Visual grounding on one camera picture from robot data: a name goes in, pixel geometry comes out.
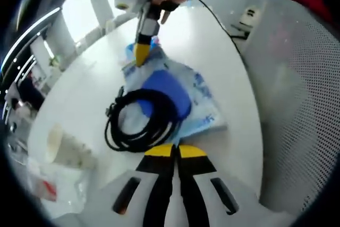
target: white table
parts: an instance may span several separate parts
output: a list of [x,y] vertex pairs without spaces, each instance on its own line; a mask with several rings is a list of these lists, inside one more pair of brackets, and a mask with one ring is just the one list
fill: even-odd
[[[30,156],[44,161],[48,132],[58,122],[98,156],[98,188],[126,169],[136,168],[143,154],[114,152],[104,141],[105,109],[124,84],[118,62],[125,56],[125,47],[134,41],[136,27],[134,19],[112,31],[63,73],[30,132]],[[259,115],[248,75],[231,39],[203,7],[176,10],[161,26],[159,39],[170,58],[202,74],[228,125],[227,130],[201,134],[185,143],[203,149],[217,170],[229,171],[259,197],[263,164]]]

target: coiled cable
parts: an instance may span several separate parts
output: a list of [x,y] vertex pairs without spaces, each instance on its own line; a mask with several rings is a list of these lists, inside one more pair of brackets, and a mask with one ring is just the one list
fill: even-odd
[[[115,151],[133,153],[145,152],[153,146],[163,144],[175,131],[179,124],[176,106],[164,93],[150,89],[139,89],[123,96],[121,88],[115,102],[106,110],[108,120],[105,127],[105,141],[109,148]],[[146,100],[152,104],[152,114],[147,125],[136,134],[126,134],[118,126],[120,112],[137,100]],[[113,146],[108,140],[110,126]]]

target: plastic cup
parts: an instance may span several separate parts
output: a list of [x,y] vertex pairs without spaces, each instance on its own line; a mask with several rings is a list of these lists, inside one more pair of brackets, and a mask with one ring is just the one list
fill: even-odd
[[46,161],[75,169],[93,169],[96,159],[84,143],[55,125],[48,134]]

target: plastic packaging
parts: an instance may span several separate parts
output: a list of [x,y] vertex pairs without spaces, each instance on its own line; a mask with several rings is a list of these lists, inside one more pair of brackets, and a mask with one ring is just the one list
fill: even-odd
[[[170,60],[159,46],[151,50],[142,67],[138,68],[131,62],[123,68],[125,91],[140,89],[148,77],[157,70],[166,70],[172,74],[188,92],[192,102],[191,113],[171,137],[173,144],[178,145],[180,139],[195,133],[226,127],[226,122],[201,74],[184,64]],[[142,114],[137,103],[128,106],[122,116],[124,116],[120,122],[122,130],[129,133],[137,133],[148,122],[148,118]]]
[[33,195],[50,201],[57,200],[57,185],[54,173],[44,173],[38,162],[28,158],[28,187]]

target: mesh panel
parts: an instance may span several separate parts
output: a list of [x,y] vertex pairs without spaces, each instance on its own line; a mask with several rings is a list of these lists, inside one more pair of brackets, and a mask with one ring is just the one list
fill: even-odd
[[261,203],[298,215],[340,149],[340,43],[300,4],[266,0],[243,57],[263,127]]

